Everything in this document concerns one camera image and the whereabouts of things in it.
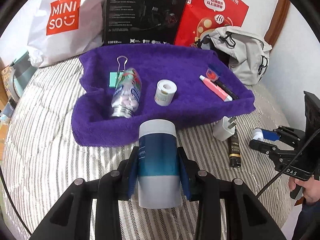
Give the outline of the person right hand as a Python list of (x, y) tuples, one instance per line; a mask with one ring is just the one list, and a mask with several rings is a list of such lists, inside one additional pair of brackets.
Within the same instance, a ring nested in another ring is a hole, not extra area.
[(320, 199), (320, 181), (310, 177), (308, 181), (301, 181), (296, 178), (289, 178), (289, 189), (293, 191), (296, 186), (301, 186), (306, 204), (314, 204)]

